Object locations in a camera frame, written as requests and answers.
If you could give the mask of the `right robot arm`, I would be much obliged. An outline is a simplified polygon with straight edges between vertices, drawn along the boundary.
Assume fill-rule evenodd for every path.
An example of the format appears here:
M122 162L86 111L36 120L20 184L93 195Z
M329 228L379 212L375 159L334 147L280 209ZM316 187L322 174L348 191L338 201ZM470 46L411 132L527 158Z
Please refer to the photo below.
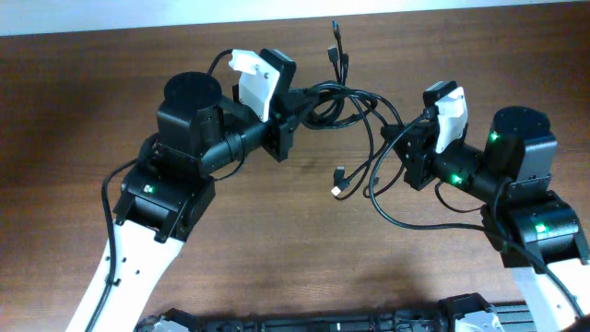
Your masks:
M442 149L433 109L381 135L421 190L435 179L482 201L491 246L511 270L540 331L578 327L589 315L589 244L573 208L550 190L557 139L548 117L523 106L498 110L484 149L465 142L466 127Z

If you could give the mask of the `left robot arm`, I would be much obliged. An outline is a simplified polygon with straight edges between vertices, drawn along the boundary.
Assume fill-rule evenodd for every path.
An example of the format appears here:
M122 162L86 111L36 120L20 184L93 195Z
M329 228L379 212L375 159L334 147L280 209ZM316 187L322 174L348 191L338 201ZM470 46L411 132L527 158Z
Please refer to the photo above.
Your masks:
M123 165L112 206L109 178L101 188L108 240L70 331L131 331L152 291L216 195L213 172L243 162L258 148L283 161L292 133L319 101L314 88L286 79L263 95L267 120L242 97L223 95L209 73L184 72L165 85L158 131Z

